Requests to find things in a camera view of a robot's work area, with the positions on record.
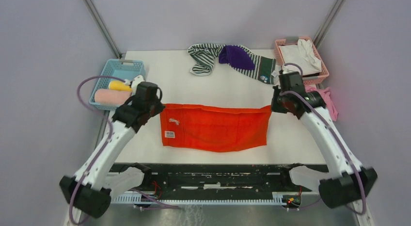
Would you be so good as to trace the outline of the light pink towel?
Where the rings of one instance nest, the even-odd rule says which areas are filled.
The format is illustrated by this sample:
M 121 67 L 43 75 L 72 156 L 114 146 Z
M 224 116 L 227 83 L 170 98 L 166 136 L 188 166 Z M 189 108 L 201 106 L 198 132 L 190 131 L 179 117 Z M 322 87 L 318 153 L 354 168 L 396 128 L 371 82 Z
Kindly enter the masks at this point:
M 124 104 L 131 94 L 129 91 L 98 89 L 94 95 L 94 100 L 101 105 L 117 106 Z

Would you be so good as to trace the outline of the yellow towel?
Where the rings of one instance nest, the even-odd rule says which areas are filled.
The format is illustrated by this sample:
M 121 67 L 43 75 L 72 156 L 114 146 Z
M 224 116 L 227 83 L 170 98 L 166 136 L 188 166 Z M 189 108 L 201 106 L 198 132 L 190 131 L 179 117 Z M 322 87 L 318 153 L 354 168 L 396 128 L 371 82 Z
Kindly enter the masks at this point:
M 108 88 L 110 90 L 115 91 L 125 91 L 125 92 L 132 92 L 132 89 L 129 85 L 126 85 L 122 81 L 113 80 L 109 83 Z

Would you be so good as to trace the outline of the orange towel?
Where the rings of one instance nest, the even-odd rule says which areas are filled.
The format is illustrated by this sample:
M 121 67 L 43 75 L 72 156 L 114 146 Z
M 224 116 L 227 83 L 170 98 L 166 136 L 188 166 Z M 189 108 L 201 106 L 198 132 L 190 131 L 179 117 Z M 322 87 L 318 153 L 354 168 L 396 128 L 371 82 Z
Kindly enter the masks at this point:
M 270 116 L 270 106 L 220 108 L 166 104 L 160 113 L 162 144 L 220 153 L 264 146 Z

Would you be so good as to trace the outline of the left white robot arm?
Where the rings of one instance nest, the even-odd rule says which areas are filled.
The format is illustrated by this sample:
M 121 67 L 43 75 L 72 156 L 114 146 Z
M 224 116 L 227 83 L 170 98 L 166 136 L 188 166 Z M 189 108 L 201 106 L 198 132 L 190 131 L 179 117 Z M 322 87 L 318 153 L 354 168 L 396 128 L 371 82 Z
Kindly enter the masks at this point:
M 127 143 L 148 120 L 160 114 L 162 91 L 154 83 L 140 82 L 134 94 L 119 106 L 108 120 L 109 131 L 85 164 L 73 175 L 63 176 L 59 186 L 70 208 L 77 208 L 93 218 L 101 217 L 113 199 L 138 187 L 152 186 L 151 168 L 132 164 L 109 177 L 113 164 Z

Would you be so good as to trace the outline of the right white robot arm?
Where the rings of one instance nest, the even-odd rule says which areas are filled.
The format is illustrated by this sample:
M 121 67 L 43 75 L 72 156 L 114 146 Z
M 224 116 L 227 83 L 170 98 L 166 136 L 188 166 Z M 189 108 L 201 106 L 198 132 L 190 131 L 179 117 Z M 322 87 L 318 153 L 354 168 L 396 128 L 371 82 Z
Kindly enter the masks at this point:
M 280 177 L 280 186 L 292 191 L 305 187 L 320 195 L 330 209 L 361 201 L 364 215 L 366 197 L 378 175 L 373 167 L 366 168 L 351 152 L 336 129 L 324 99 L 318 91 L 307 92 L 298 71 L 279 74 L 274 86 L 271 110 L 291 113 L 306 127 L 326 162 L 328 172 L 320 172 L 301 163 L 288 165 Z

